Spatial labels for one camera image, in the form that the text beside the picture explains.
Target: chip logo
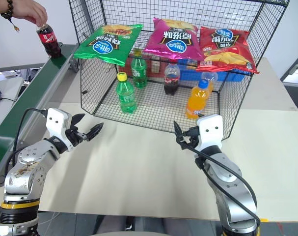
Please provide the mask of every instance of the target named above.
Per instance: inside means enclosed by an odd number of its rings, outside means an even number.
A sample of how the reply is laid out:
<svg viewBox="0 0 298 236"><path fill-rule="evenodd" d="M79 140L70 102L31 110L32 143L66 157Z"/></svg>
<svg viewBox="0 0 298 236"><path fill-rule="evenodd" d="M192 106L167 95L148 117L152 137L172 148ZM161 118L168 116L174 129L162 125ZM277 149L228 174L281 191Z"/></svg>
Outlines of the chip logo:
<svg viewBox="0 0 298 236"><path fill-rule="evenodd" d="M183 53L187 49L186 44L181 40L171 40L166 44L166 46L169 50L176 53Z"/></svg>
<svg viewBox="0 0 298 236"><path fill-rule="evenodd" d="M99 54L107 54L113 51L113 46L111 43L102 40L93 44L93 50Z"/></svg>
<svg viewBox="0 0 298 236"><path fill-rule="evenodd" d="M221 35L221 36L225 36L225 37L227 37L231 40L233 38L233 32L230 31L229 29L217 29L216 33Z"/></svg>

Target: green chip bag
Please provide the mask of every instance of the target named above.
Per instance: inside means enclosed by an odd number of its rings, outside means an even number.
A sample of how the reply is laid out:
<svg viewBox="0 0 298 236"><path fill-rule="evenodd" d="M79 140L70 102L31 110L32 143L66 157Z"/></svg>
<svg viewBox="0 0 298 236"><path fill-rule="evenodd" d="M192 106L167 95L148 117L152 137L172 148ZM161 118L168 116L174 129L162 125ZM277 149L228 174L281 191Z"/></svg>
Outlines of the green chip bag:
<svg viewBox="0 0 298 236"><path fill-rule="evenodd" d="M107 25L99 27L75 52L75 58L99 58L125 66L143 25Z"/></svg>

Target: human hand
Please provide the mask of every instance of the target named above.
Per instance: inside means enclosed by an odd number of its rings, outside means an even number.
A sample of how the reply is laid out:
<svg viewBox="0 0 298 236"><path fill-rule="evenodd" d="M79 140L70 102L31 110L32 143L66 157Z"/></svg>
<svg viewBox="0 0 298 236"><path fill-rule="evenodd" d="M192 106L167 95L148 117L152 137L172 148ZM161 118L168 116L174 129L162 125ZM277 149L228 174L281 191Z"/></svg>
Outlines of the human hand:
<svg viewBox="0 0 298 236"><path fill-rule="evenodd" d="M12 16L19 19L26 19L38 27L41 27L47 21L45 8L33 0L12 0ZM0 13L8 10L7 0L0 0Z"/></svg>

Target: orange soda bottle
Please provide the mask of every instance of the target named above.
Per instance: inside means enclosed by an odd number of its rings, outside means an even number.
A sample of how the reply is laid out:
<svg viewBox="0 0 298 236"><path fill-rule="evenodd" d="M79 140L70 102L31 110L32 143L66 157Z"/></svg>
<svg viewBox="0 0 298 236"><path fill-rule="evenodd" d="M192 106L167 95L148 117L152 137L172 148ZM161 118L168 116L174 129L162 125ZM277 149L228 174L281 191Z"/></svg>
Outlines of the orange soda bottle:
<svg viewBox="0 0 298 236"><path fill-rule="evenodd" d="M209 82L207 80L200 80L198 86L193 87L191 96L186 106L186 116L189 119L199 118L199 114L206 106L206 100L209 97Z"/></svg>
<svg viewBox="0 0 298 236"><path fill-rule="evenodd" d="M209 94L214 90L214 85L218 79L216 72L203 72L201 75L202 80L209 81Z"/></svg>

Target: wire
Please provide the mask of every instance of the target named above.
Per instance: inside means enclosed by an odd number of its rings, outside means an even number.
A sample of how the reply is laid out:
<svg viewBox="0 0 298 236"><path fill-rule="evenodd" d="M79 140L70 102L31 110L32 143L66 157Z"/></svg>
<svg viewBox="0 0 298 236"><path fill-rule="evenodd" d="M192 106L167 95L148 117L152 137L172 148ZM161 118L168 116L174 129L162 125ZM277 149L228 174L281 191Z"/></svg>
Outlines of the wire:
<svg viewBox="0 0 298 236"><path fill-rule="evenodd" d="M74 233L74 236L77 235L77 220L78 220L78 214L75 213L75 215L76 215L76 221L75 221L75 233Z"/></svg>
<svg viewBox="0 0 298 236"><path fill-rule="evenodd" d="M41 222L41 223L39 223L39 224L37 224L37 225L43 225L43 224L46 224L47 222L50 222L50 221L56 219L59 215L60 215L60 212L59 212L56 216L54 216L54 218L51 218L50 220L47 220L47 221L44 221L44 222Z"/></svg>
<svg viewBox="0 0 298 236"><path fill-rule="evenodd" d="M199 156L208 159L209 161L214 162L215 164L221 166L222 168L224 168L225 170L227 170L228 172L230 172L231 174L235 175L249 190L250 194L252 195L253 201L255 202L255 205L257 207L257 198L256 195L253 191L253 189L251 188L251 186L249 185L249 183L243 178L241 177L238 173L236 173L235 171L233 171L232 169L230 169L229 167L225 166L224 164L222 164L221 162L213 159L212 157L210 157L209 155L197 151L196 149L190 147L188 144L186 143L182 143L180 142L179 138L176 138L176 142L180 145L182 145L183 147L193 151L194 153L198 154ZM237 205L239 205L244 211L246 211L249 215L251 215L257 222L257 227L260 226L260 219L259 217L253 213L251 210L249 210L248 208L246 208L241 202L239 202L236 198L234 198L232 195L230 195L228 192L226 192L221 186L219 186L210 176L209 174L206 172L206 170L204 168L202 168L204 174L206 175L206 177L220 190L222 191L228 198L230 198L233 202L235 202Z"/></svg>
<svg viewBox="0 0 298 236"><path fill-rule="evenodd" d="M28 111L39 112L39 113L43 114L45 117L47 116L47 110L39 110L39 109L35 109L35 108L28 108L28 109L25 110L25 112L23 113L22 118L20 120L20 124L19 124L18 130L17 130L17 133L16 133L15 141L14 141L14 144L13 144L13 150L12 150L13 152L15 152L16 149L17 149L17 142L18 142L20 129L21 129L23 120L26 117ZM15 165L16 165L16 158L13 156L12 157L12 166L15 166Z"/></svg>
<svg viewBox="0 0 298 236"><path fill-rule="evenodd" d="M236 198L234 198L231 194L229 194L227 191L225 191L218 183L215 182L215 180L208 174L208 172L205 169L202 169L203 173L206 175L206 177L212 182L212 184L217 187L220 191L222 191L223 194L225 194L227 197L229 197L233 202L235 202L237 205L239 205L244 211L246 211L249 215L251 215L257 222L257 228L260 226L260 219L259 217L253 213L251 210L249 210L247 207L245 207L240 201L238 201Z"/></svg>
<svg viewBox="0 0 298 236"><path fill-rule="evenodd" d="M54 215L55 215L55 213L56 213L56 212L54 212L54 213L53 213L53 215L52 215L52 217L51 217L50 223L49 223L49 225L48 225L48 227L47 227L47 229L46 229L46 231L45 231L45 234L44 234L44 236L46 236L46 234L47 234L47 231L48 231L48 230L49 230L49 228L50 228L50 225L51 225L51 222L52 222L52 220L54 219Z"/></svg>
<svg viewBox="0 0 298 236"><path fill-rule="evenodd" d="M18 152L20 152L21 150L23 150L24 148L26 148L26 147L22 147L22 148L20 148L20 149L18 149L18 150L16 150L16 151L14 151L14 152L12 152L11 154L10 154L10 156L8 157L8 159L7 159L7 162L6 162L6 165L5 165L5 177L6 177L6 175L8 174L8 170L9 170L9 163L10 163L10 161L14 158L15 160L16 160L16 154L18 153Z"/></svg>
<svg viewBox="0 0 298 236"><path fill-rule="evenodd" d="M3 99L5 99L5 100L10 100L10 101L13 101L13 102L16 102L16 100L13 100L13 99L10 99L10 98L0 97L0 100L3 100Z"/></svg>
<svg viewBox="0 0 298 236"><path fill-rule="evenodd" d="M190 147L189 145L185 144L185 143L181 143L179 141L179 144L180 145L183 145L185 148L189 149L190 151L193 151L194 153L198 154L199 156L202 156L204 157L205 159L208 159L209 161L212 161L214 162L215 164L221 166L223 169L227 170L228 172L230 172L231 174L235 175L249 190L250 194L252 195L252 198L253 198L253 201L255 202L255 205L257 206L257 198L256 198L256 195L253 191L253 189L251 188L251 186L249 185L249 183L242 177L240 176L238 173L236 173L235 171L233 171L232 169L230 169L229 167L225 166L224 164L222 164L221 162L213 159L212 157L210 157L209 155L203 153L203 152L200 152L200 151L197 151L196 149Z"/></svg>

